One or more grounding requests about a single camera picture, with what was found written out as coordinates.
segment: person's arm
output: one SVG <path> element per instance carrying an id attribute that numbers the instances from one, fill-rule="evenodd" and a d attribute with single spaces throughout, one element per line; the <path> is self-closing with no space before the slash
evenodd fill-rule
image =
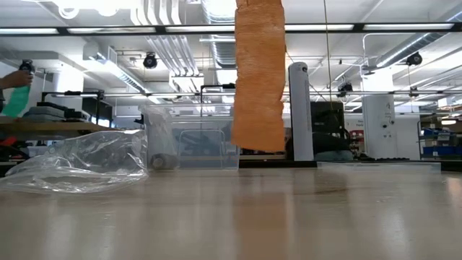
<path id="1" fill-rule="evenodd" d="M 33 76 L 28 71 L 15 71 L 0 78 L 0 90 L 12 87 L 24 87 L 32 84 Z"/>

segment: clear plastic bag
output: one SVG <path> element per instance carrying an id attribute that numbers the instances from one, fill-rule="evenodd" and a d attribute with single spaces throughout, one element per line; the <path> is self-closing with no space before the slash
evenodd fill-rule
<path id="1" fill-rule="evenodd" d="M 175 170 L 178 168 L 178 148 L 173 136 L 172 117 L 165 108 L 142 106 L 146 125 L 149 168 L 154 170 Z"/>
<path id="2" fill-rule="evenodd" d="M 147 177 L 144 131 L 100 131 L 50 146 L 0 179 L 0 190 L 89 194 Z"/>

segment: ceiling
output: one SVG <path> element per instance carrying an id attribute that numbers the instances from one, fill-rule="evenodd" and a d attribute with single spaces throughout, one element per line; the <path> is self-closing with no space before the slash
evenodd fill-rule
<path id="1" fill-rule="evenodd" d="M 223 15 L 234 14 L 235 0 L 202 0 L 212 2 L 217 12 Z M 324 3 L 321 0 L 282 0 L 286 22 L 325 22 Z M 443 22 L 447 19 L 445 14 L 451 10 L 462 11 L 460 0 L 326 0 L 327 21 L 332 22 Z M 187 4 L 180 0 L 179 17 L 183 24 L 204 24 L 203 9 L 200 4 Z M 112 17 L 104 17 L 95 10 L 81 10 L 74 19 L 62 19 L 58 14 L 58 7 L 52 3 L 40 0 L 2 0 L 0 1 L 0 27 L 15 26 L 101 26 L 101 25 L 133 25 L 129 10 L 120 10 Z M 208 35 L 187 36 L 188 45 L 195 58 L 197 67 L 201 72 L 210 71 L 215 67 L 211 43 L 201 42 L 201 38 Z M 291 34 L 286 36 L 287 66 L 293 61 L 303 61 L 309 66 L 310 83 L 317 90 L 325 90 L 335 78 L 345 72 L 350 65 L 361 64 L 364 54 L 373 59 L 392 50 L 404 42 L 411 35 L 371 35 L 365 40 L 366 50 L 362 47 L 364 35 L 304 35 Z M 3 51 L 53 51 L 66 58 L 66 64 L 83 71 L 87 76 L 85 87 L 87 89 L 103 89 L 106 92 L 125 92 L 126 85 L 112 74 L 98 71 L 83 60 L 82 50 L 87 42 L 96 41 L 103 46 L 112 46 L 117 50 L 118 63 L 129 70 L 141 81 L 146 82 L 151 92 L 173 91 L 169 88 L 169 70 L 160 61 L 156 69 L 145 69 L 142 61 L 146 52 L 152 48 L 145 37 L 55 37 L 55 38 L 1 38 L 0 47 Z M 431 83 L 434 79 L 441 79 L 428 86 L 429 90 L 462 89 L 462 68 L 456 68 L 462 58 L 462 34 L 449 34 L 444 38 L 430 44 L 420 51 L 424 58 L 423 64 L 411 67 L 408 74 L 407 66 L 393 68 L 394 87 L 408 89 L 410 84 L 421 82 L 419 86 Z M 331 54 L 330 66 L 327 61 L 327 47 Z M 44 63 L 52 69 L 53 64 Z M 360 88 L 359 70 L 354 67 L 346 79 Z M 222 81 L 232 80 L 235 72 L 218 71 Z M 426 101 L 435 101 L 441 95 L 423 98 Z M 123 104 L 137 104 L 138 100 L 123 100 Z"/>

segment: hanging orange object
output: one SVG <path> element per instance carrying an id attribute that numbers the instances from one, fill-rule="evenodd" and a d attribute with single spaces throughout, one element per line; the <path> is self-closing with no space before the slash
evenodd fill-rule
<path id="1" fill-rule="evenodd" d="M 232 140 L 242 148 L 284 150 L 284 24 L 281 0 L 237 0 Z"/>

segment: spray bottle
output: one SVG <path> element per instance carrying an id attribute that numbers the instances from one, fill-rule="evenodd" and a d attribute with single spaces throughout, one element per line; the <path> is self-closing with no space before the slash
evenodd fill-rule
<path id="1" fill-rule="evenodd" d="M 31 60 L 23 60 L 19 70 L 27 71 L 31 75 L 35 74 L 35 67 L 32 65 Z M 16 118 L 26 108 L 29 102 L 29 92 L 29 86 L 15 88 L 2 113 L 5 116 Z"/>

